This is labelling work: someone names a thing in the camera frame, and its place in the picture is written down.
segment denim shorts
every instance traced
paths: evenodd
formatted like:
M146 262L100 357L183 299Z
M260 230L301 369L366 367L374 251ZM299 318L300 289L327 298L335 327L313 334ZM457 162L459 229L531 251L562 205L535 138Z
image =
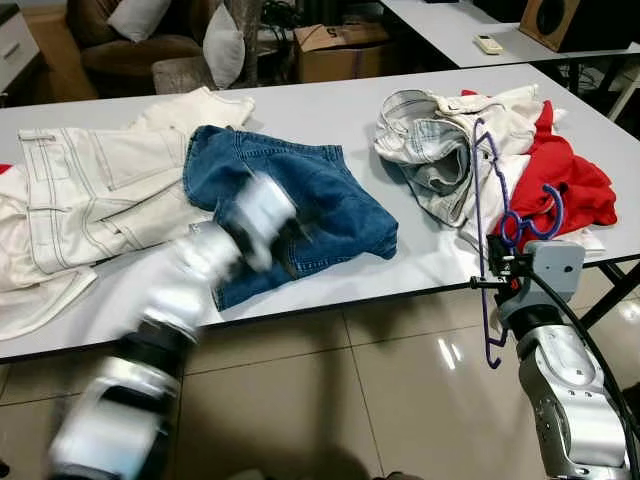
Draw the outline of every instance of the denim shorts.
M295 202L310 238L280 242L279 260L265 273L245 269L216 292L220 310L285 282L368 252L395 255L398 223L362 187L339 146L308 146L250 132L200 127L187 152L184 187L197 207L224 225L233 199L252 172L264 172Z

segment white table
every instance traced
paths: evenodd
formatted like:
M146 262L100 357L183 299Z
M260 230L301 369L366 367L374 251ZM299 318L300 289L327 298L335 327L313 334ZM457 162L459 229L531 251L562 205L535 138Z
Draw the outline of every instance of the white table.
M534 82L540 85L542 98L552 99L558 107L569 111L560 124L559 133L579 154L601 166L618 193L619 223L612 228L596 229L607 247L606 254L598 260L639 255L640 142L529 65L226 91L222 93L225 97L250 95L255 98L257 108L248 124L252 130L294 142L342 145L354 176L398 220L400 228L398 253L392 260L362 255L255 296L224 311L224 320L254 319L463 286L471 275L478 274L477 254L457 237L455 230L436 223L422 211L396 168L375 154L372 139L378 111L383 100L398 89L431 89L456 95L461 89L470 88L495 94ZM3 158L20 159L16 140L19 128L119 128L145 107L164 99L138 97L0 110ZM126 255L96 267L100 278L81 301L39 330L0 342L0 358L115 338L125 327L115 311L107 321L94 323L90 328L86 325L131 263L131 257L140 255L140 252Z
M556 53L518 30L519 23L501 23L469 1L380 1L460 68L640 53L635 42L626 50ZM485 54L473 43L476 35L491 35L504 53Z

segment motion-blurred robot arm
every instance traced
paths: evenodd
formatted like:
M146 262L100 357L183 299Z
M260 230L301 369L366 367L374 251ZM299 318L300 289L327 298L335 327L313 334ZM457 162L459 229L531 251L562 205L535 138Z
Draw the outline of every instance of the motion-blurred robot arm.
M51 479L161 478L178 379L198 326L214 313L212 289L242 263L268 269L272 243L295 216L286 193L257 175L225 228L201 226L161 252L166 268L134 309L136 331L119 340L52 443Z
M520 383L549 478L628 480L635 477L627 412L605 388L603 366L581 338L586 330L565 323L559 309L576 291L583 261L576 244L530 242L513 256L489 237L489 264L500 281L488 286L498 287L499 319L517 340Z

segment cable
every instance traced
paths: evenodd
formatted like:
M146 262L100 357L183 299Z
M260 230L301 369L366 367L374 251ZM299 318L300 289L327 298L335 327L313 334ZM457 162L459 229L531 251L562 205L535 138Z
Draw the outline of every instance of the cable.
M531 277L531 279L536 282L540 288L542 288L547 295L551 297L551 299L558 305L560 310L564 312L564 314L569 317L571 323L578 331L578 335L582 339L584 343L587 344L589 350L596 358L596 361L600 364L602 371L604 372L605 383L608 383L607 390L609 394L613 398L618 410L620 411L620 415L622 416L622 427L624 429L624 437L627 443L627 453L629 455L629 467L631 470L631 478L633 480L640 480L640 469L638 468L638 455L635 448L635 441L633 439L633 435L635 434L639 439L640 436L638 426L634 423L629 414L629 409L626 406L626 401L622 396L622 392L620 391L620 387L618 387L618 383L616 382L615 377L613 376L613 372L609 368L609 364L607 364L602 352L596 345L595 341L587 331L587 329L580 323L580 319L576 316L576 314L571 310L567 302L565 302L560 295L558 295L547 282L545 282L537 273L533 271L530 267L527 267L527 275Z

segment wooden speaker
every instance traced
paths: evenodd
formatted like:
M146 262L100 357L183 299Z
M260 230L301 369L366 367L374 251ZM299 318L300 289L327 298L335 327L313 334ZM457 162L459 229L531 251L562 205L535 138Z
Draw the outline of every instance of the wooden speaker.
M529 0L520 30L556 52L628 48L636 0Z

